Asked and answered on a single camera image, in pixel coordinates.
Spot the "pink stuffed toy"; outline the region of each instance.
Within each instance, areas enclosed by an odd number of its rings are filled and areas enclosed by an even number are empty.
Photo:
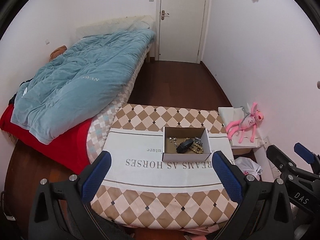
[[[244,138],[244,130],[247,130],[253,126],[252,136],[250,138],[250,142],[253,143],[257,124],[260,123],[264,118],[263,114],[257,109],[257,105],[257,103],[253,103],[251,107],[251,113],[247,114],[244,119],[232,121],[230,124],[228,124],[226,130],[229,140],[232,139],[232,136],[235,134],[235,132],[241,131],[241,138],[239,140],[239,143],[242,143]]]

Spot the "white door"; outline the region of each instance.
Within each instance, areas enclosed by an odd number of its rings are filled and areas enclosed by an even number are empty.
[[[205,0],[161,0],[159,60],[197,62],[204,4]]]

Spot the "cardboard box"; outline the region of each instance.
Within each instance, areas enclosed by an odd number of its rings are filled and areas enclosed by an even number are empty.
[[[190,149],[185,153],[177,153],[176,146],[173,141],[170,143],[169,137],[176,137],[176,143],[179,145],[185,138],[199,137],[202,141],[202,154],[196,154]],[[183,128],[183,127],[164,127],[163,128],[163,162],[204,162],[211,153],[209,144],[208,130],[205,128]]]
[[[252,148],[234,148],[232,149],[233,155],[243,155],[251,152]]]

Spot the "electric socket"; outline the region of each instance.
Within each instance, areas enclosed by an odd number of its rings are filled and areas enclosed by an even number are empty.
[[[271,169],[276,168],[276,166],[268,159],[269,166]]]
[[[263,139],[263,146],[265,149],[268,149],[270,145],[271,145],[271,142],[270,142],[269,136],[267,136]]]
[[[273,169],[271,169],[271,171],[274,179],[278,178],[281,175],[281,171],[279,171],[277,167],[274,167]]]

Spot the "blue gripper pad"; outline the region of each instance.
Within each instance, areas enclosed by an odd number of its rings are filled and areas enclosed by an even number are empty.
[[[217,173],[230,199],[233,202],[237,202],[238,204],[240,204],[243,199],[242,186],[218,153],[219,152],[215,152],[212,156],[212,167]]]
[[[111,155],[107,151],[102,151],[105,153],[98,164],[94,167],[91,174],[88,176],[87,180],[82,185],[82,195],[81,200],[83,203],[88,203],[93,200],[95,194],[97,193],[103,179],[108,173],[111,167]]]
[[[313,153],[305,148],[301,143],[296,143],[293,149],[296,154],[306,161],[306,163],[313,164],[315,162]]]

